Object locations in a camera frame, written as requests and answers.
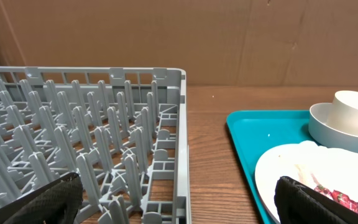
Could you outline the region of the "white napkin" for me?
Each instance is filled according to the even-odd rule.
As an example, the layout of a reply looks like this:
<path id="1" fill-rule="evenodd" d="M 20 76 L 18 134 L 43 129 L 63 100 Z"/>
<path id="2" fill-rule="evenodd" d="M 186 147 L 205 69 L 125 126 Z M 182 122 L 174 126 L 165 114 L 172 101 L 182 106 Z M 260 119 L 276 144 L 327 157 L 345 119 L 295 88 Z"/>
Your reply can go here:
<path id="1" fill-rule="evenodd" d="M 340 191 L 358 202 L 358 153 L 305 141 L 290 153 L 290 160 L 302 184 L 314 190 L 313 174 L 330 191 Z"/>

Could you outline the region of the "red snack wrapper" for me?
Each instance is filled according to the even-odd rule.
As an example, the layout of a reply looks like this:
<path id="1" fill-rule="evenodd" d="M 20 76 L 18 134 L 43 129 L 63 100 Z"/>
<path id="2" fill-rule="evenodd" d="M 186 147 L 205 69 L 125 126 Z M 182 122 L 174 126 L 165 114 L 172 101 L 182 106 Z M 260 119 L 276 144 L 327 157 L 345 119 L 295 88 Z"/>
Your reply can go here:
<path id="1" fill-rule="evenodd" d="M 330 191 L 329 189 L 321 185 L 313 174 L 311 174 L 311 176 L 313 182 L 317 184 L 317 186 L 314 188 L 315 191 L 325 195 L 326 197 L 341 204 L 342 206 L 348 208 L 349 210 L 358 213 L 358 202 L 351 200 L 348 195 L 343 194 L 340 191 L 337 190 Z"/>

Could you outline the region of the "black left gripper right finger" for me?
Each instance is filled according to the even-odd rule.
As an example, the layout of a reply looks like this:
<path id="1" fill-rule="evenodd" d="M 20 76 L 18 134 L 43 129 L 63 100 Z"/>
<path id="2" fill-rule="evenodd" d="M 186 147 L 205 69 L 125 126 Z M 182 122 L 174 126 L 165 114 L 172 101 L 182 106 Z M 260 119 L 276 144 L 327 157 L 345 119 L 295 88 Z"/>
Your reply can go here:
<path id="1" fill-rule="evenodd" d="M 277 181 L 274 204 L 281 224 L 358 224 L 358 213 L 288 176 Z"/>

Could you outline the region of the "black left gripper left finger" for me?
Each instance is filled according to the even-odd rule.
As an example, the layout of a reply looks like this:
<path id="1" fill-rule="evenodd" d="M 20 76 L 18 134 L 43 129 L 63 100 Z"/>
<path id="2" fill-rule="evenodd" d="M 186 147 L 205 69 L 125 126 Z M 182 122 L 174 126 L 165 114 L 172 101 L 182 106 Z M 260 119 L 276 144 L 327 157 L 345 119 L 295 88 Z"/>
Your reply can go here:
<path id="1" fill-rule="evenodd" d="M 0 224 L 73 224 L 82 202 L 80 176 L 71 172 L 0 208 Z"/>

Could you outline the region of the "white round plate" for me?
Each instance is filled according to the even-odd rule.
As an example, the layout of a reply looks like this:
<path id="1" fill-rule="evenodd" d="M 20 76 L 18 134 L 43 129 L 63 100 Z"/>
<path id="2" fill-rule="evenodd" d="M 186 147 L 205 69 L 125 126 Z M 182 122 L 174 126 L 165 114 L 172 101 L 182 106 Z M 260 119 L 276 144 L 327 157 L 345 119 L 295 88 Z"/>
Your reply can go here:
<path id="1" fill-rule="evenodd" d="M 282 176 L 288 176 L 298 181 L 298 172 L 290 160 L 290 153 L 295 152 L 299 144 L 284 144 L 269 149 L 262 154 L 255 167 L 257 190 L 275 223 L 279 222 L 277 208 L 274 204 L 275 187 Z"/>

